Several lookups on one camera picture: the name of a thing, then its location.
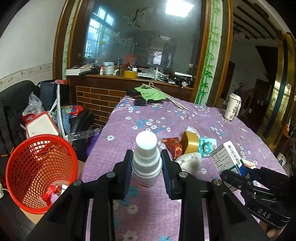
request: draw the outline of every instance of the white bottle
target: white bottle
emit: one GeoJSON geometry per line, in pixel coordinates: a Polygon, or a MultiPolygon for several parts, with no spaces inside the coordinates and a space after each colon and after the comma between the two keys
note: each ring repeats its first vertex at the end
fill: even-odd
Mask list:
{"type": "Polygon", "coordinates": [[[151,131],[142,131],[136,137],[132,169],[142,187],[153,187],[162,170],[163,161],[157,145],[157,137],[151,131]]]}

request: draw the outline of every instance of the clear plastic bag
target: clear plastic bag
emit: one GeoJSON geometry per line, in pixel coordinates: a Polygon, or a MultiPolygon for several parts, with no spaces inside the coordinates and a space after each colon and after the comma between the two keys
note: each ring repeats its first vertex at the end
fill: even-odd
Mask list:
{"type": "Polygon", "coordinates": [[[101,128],[96,128],[96,129],[92,129],[92,130],[70,133],[68,135],[68,141],[70,142],[70,141],[76,141],[76,140],[84,139],[84,138],[88,138],[88,137],[93,137],[97,133],[100,133],[101,130],[102,130],[101,128]]]}
{"type": "Polygon", "coordinates": [[[26,107],[26,109],[22,113],[22,116],[26,116],[28,114],[38,115],[43,111],[44,111],[44,108],[42,107],[41,100],[32,92],[29,97],[29,105],[26,107]]]}

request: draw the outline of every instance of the red trash basket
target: red trash basket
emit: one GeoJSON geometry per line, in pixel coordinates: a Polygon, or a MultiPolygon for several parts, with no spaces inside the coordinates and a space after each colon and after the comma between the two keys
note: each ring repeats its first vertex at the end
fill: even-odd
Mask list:
{"type": "Polygon", "coordinates": [[[73,147],[50,134],[22,142],[9,157],[6,183],[13,201],[23,210],[44,214],[50,206],[38,202],[51,184],[70,185],[77,179],[78,161],[73,147]]]}

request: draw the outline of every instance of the dark door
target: dark door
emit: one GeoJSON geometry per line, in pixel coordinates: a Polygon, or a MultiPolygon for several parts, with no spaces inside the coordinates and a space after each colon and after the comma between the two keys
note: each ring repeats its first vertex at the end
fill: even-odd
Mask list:
{"type": "Polygon", "coordinates": [[[229,61],[228,69],[227,69],[227,73],[226,73],[226,77],[225,77],[225,81],[224,81],[223,90],[222,90],[222,93],[221,93],[221,96],[220,96],[220,98],[222,98],[222,99],[227,98],[228,91],[229,91],[229,88],[230,88],[230,84],[231,84],[231,81],[232,81],[234,68],[235,68],[235,63],[229,61]]]}

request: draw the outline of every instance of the red package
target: red package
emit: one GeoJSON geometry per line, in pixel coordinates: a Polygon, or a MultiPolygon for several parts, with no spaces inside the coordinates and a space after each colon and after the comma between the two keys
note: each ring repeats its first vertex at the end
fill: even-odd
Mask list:
{"type": "Polygon", "coordinates": [[[49,186],[48,189],[41,197],[38,198],[38,202],[42,203],[44,206],[49,206],[51,204],[50,198],[52,194],[61,192],[61,188],[58,186],[49,186]]]}
{"type": "Polygon", "coordinates": [[[163,139],[163,143],[165,143],[168,150],[173,155],[174,160],[183,154],[182,145],[178,137],[165,138],[163,139]]]}

